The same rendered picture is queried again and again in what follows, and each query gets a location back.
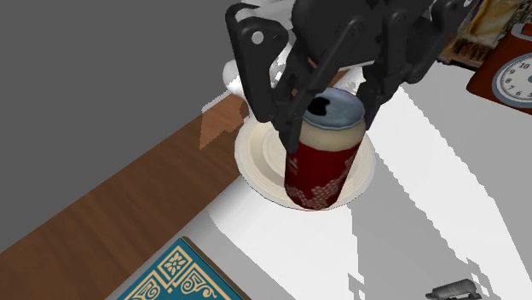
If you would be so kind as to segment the small grey metal object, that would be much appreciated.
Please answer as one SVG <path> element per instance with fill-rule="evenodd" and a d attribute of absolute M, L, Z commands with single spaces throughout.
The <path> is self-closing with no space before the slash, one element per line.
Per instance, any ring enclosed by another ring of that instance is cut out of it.
<path fill-rule="evenodd" d="M 435 287 L 426 293 L 428 300 L 480 300 L 482 296 L 472 280 L 463 279 L 443 286 Z"/>

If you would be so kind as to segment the yellow patterned box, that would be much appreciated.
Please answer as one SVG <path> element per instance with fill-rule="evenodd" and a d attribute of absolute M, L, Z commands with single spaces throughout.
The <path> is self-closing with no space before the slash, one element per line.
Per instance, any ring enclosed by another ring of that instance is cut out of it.
<path fill-rule="evenodd" d="M 517 23 L 532 23 L 532 0 L 478 0 L 438 60 L 476 70 Z"/>

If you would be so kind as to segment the teal book with gold ornament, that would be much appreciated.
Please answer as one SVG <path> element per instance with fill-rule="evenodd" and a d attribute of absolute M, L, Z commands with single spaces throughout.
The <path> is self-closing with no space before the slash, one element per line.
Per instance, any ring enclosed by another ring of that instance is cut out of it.
<path fill-rule="evenodd" d="M 182 236 L 112 300 L 251 300 L 192 240 Z"/>

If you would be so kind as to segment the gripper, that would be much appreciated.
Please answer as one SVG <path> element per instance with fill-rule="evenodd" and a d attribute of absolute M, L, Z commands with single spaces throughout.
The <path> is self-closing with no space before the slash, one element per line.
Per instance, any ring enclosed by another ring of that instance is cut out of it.
<path fill-rule="evenodd" d="M 298 149 L 302 117 L 341 67 L 365 66 L 358 98 L 369 129 L 403 83 L 416 84 L 471 11 L 471 0 L 296 0 L 225 14 L 245 97 L 284 148 Z"/>

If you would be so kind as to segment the white bowl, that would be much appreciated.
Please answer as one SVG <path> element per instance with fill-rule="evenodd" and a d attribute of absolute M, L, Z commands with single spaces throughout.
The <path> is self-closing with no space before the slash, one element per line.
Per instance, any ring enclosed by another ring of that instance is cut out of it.
<path fill-rule="evenodd" d="M 286 150 L 272 124 L 247 118 L 234 143 L 234 159 L 246 183 L 265 199 L 286 208 L 303 209 L 286 194 Z M 338 201 L 330 208 L 347 205 L 362 195 L 373 179 L 375 168 L 376 153 L 369 136 L 365 135 Z"/>

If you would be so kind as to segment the red patterned drink can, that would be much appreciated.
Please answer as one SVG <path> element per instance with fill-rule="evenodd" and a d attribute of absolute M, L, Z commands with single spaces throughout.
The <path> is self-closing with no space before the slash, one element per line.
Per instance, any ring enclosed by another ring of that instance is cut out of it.
<path fill-rule="evenodd" d="M 293 203 L 324 210 L 338 201 L 366 132 L 365 109 L 350 92 L 327 88 L 302 117 L 298 149 L 286 156 L 284 188 Z"/>

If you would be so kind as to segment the red kitchen scale with dial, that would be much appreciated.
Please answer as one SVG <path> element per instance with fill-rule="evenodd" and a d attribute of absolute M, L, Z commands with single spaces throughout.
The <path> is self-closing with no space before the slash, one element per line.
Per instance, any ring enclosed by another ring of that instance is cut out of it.
<path fill-rule="evenodd" d="M 515 24 L 473 74 L 466 90 L 532 115 L 532 24 Z"/>

